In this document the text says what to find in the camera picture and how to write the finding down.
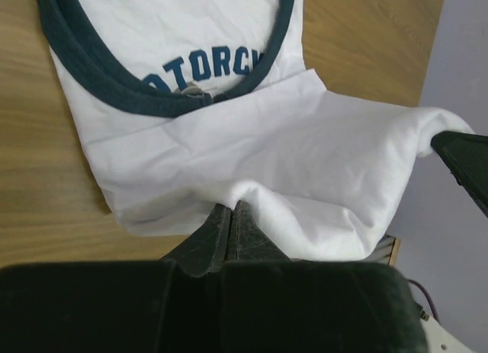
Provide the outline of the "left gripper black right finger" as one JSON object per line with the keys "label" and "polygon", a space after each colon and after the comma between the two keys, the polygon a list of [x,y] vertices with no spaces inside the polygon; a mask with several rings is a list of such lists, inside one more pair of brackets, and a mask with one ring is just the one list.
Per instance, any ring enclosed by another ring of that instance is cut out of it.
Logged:
{"label": "left gripper black right finger", "polygon": [[223,352],[425,352],[406,279],[378,262],[293,261],[233,211],[219,273]]}

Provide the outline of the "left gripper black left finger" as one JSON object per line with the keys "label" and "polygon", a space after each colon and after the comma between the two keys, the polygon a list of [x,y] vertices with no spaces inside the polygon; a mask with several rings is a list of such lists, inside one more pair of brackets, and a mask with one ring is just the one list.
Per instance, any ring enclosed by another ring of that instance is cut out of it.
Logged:
{"label": "left gripper black left finger", "polygon": [[1,270],[3,352],[219,352],[214,270],[231,212],[216,206],[150,261],[51,262]]}

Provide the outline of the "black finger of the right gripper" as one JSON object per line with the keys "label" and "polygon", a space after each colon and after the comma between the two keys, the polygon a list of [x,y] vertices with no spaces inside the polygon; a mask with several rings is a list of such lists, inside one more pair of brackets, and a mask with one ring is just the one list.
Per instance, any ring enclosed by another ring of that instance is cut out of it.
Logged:
{"label": "black finger of the right gripper", "polygon": [[431,147],[451,171],[457,183],[487,216],[487,136],[443,131],[431,140]]}

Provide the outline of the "white printed tank top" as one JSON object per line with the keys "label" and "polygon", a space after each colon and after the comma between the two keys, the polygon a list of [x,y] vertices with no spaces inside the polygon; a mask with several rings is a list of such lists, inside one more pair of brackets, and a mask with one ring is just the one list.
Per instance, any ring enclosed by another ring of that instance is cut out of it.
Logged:
{"label": "white printed tank top", "polygon": [[469,125],[329,91],[303,0],[37,0],[82,150],[118,223],[184,235],[246,202],[288,257],[367,258],[416,159]]}

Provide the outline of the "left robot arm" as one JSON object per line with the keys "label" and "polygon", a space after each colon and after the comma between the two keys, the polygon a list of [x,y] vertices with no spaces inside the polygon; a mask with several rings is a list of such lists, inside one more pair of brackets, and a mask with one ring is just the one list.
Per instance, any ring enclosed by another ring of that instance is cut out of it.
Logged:
{"label": "left robot arm", "polygon": [[218,205],[159,260],[1,270],[3,352],[465,352],[379,262],[288,258]]}

